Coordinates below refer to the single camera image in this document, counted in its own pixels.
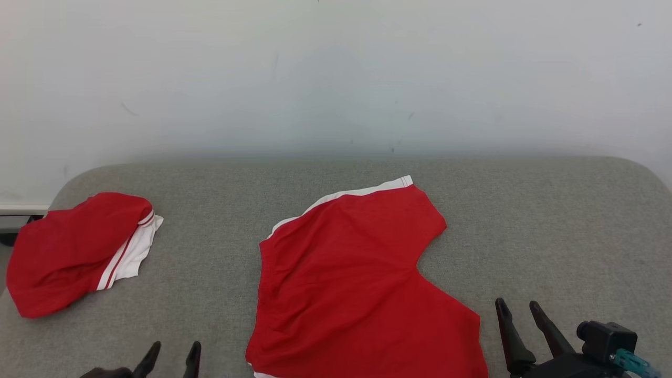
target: gray cushion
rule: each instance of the gray cushion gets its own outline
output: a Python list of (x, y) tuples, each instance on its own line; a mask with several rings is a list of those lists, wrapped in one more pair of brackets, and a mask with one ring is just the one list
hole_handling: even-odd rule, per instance
[(78, 377), (134, 367), (155, 340), (151, 377), (181, 377), (194, 340), (202, 377), (251, 377), (258, 243), (321, 196), (410, 174), (449, 228), (420, 271), (481, 315), (491, 377), (508, 377), (494, 302), (504, 297), (538, 360), (537, 300), (575, 348), (583, 320), (618, 322), (637, 352), (672, 372), (672, 196), (651, 172), (613, 158), (117, 165), (70, 181), (52, 209), (101, 191), (149, 199), (165, 222), (140, 276), (52, 316), (22, 319), (0, 299), (5, 377)]

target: white trim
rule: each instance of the white trim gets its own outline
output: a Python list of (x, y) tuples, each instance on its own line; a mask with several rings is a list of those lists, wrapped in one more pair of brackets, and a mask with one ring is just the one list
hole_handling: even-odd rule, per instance
[(139, 225), (142, 225), (143, 223), (147, 222), (151, 217), (154, 217), (154, 210), (150, 211), (149, 214), (145, 218), (143, 218), (141, 221), (138, 222)]
[[(406, 188), (407, 186), (413, 185), (413, 179), (411, 179), (410, 176), (403, 176), (401, 178), (398, 178), (393, 181), (388, 181), (384, 182), (381, 185), (378, 186), (372, 186), (371, 188), (364, 188), (364, 189), (356, 189), (356, 190), (346, 190), (343, 192), (336, 192), (334, 194), (330, 194), (328, 196), (324, 196), (320, 199), (317, 200), (314, 204), (312, 204), (310, 207), (306, 209), (306, 211), (303, 212), (303, 214), (299, 215), (298, 217), (301, 217), (305, 215), (308, 211), (313, 209), (314, 207), (321, 205), (325, 202), (329, 202), (332, 200), (335, 200), (336, 198), (339, 198), (341, 196), (349, 195), (349, 196), (365, 196), (367, 194), (371, 194), (374, 192), (379, 192), (381, 190), (392, 190), (392, 189), (400, 189), (400, 188)], [(276, 232), (278, 227), (284, 225), (285, 223), (289, 223), (293, 221), (294, 219), (297, 219), (298, 217), (292, 217), (292, 218), (287, 218), (283, 219), (282, 221), (278, 222), (276, 225), (273, 226), (273, 229), (271, 230), (271, 235), (268, 235), (266, 239), (269, 237), (273, 236), (273, 233)]]
[(254, 372), (254, 378), (277, 378), (277, 377), (274, 377), (273, 375), (268, 375), (266, 373), (257, 373), (256, 371), (254, 371), (254, 368), (252, 368), (252, 371)]
[(119, 258), (122, 257), (122, 254), (124, 253), (124, 250), (127, 249), (127, 245), (130, 241), (130, 238), (128, 238), (121, 247), (117, 250), (117, 252), (112, 256), (112, 260), (108, 263), (108, 266), (105, 268), (103, 271), (103, 275), (100, 277), (100, 280), (98, 281), (98, 287), (96, 290), (103, 290), (106, 289), (106, 286), (108, 284), (108, 279), (110, 278), (110, 275), (112, 274), (112, 269), (114, 269), (115, 266), (117, 266), (117, 261), (119, 261)]
[(126, 242), (119, 247), (112, 257), (112, 260), (110, 260), (110, 263), (108, 263), (108, 266), (103, 271), (103, 275), (98, 281), (96, 290), (109, 289), (116, 280), (138, 275), (140, 263), (149, 254), (149, 248), (152, 246), (154, 240), (154, 233), (163, 223), (163, 218), (155, 215), (154, 211), (152, 211), (140, 223), (145, 224), (139, 225), (130, 239), (127, 239)]
[(255, 371), (254, 372), (254, 378), (277, 378), (277, 377), (274, 377), (273, 375), (264, 374), (264, 373), (257, 373)]

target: baseboard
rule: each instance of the baseboard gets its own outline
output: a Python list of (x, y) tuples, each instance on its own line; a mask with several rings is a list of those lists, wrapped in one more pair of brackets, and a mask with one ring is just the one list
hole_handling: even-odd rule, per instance
[(0, 204), (0, 215), (45, 215), (49, 204)]

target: black robotic claw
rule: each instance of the black robotic claw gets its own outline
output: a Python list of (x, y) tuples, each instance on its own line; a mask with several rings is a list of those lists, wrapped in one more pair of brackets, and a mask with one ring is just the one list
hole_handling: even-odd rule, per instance
[(157, 362), (157, 357), (159, 357), (159, 351), (161, 350), (161, 342), (157, 341), (152, 344), (152, 347), (149, 348), (147, 354), (144, 356), (142, 361), (138, 366), (133, 370), (133, 378), (145, 378), (149, 373), (154, 369), (154, 364)]
[[(154, 364), (157, 361), (159, 356), (159, 351), (161, 350), (161, 343), (155, 342), (152, 344), (152, 347), (149, 348), (149, 351), (144, 356), (142, 361), (138, 366), (133, 370), (133, 378), (146, 378), (149, 373), (154, 369)], [(194, 342), (192, 349), (187, 355), (186, 365), (187, 369), (184, 372), (183, 378), (198, 378), (198, 367), (201, 362), (201, 343), (198, 341)]]
[(553, 354), (552, 360), (535, 365), (534, 354), (520, 339), (504, 299), (497, 298), (495, 307), (504, 359), (511, 378), (630, 378), (623, 369), (606, 360), (619, 348), (634, 351), (637, 335), (627, 328), (615, 323), (584, 322), (579, 326), (580, 338), (585, 341), (583, 354), (576, 353), (539, 303), (532, 301), (530, 311)]
[(497, 319), (499, 320), (499, 334), (504, 347), (504, 359), (506, 367), (512, 377), (521, 377), (535, 367), (537, 359), (530, 352), (520, 339), (518, 331), (513, 325), (513, 315), (509, 311), (504, 299), (497, 298), (495, 301), (497, 308)]
[(183, 378), (198, 378), (198, 367), (201, 363), (201, 343), (194, 342), (192, 349), (187, 356), (186, 364), (187, 370), (184, 372)]

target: clothing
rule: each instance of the clothing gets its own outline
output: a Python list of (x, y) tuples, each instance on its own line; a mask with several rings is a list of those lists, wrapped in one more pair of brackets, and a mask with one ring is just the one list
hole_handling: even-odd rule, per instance
[(138, 275), (163, 218), (148, 200), (99, 193), (21, 228), (7, 266), (19, 314), (42, 317)]
[(260, 243), (257, 378), (485, 378), (480, 318), (416, 263), (446, 228), (410, 176), (338, 192)]

